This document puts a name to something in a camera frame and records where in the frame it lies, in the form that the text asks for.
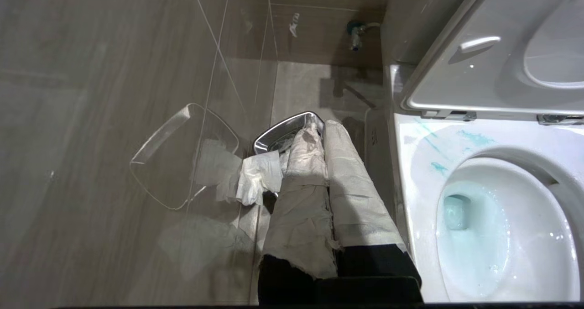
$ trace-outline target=bathroom floor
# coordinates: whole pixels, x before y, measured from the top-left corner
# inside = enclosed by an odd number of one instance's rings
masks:
[[[363,158],[365,112],[382,106],[381,70],[280,62],[271,124],[303,111],[338,120]]]

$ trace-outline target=white toilet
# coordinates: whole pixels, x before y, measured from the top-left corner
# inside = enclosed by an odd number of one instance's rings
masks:
[[[417,67],[384,66],[424,300],[580,300],[584,0],[465,0]]]

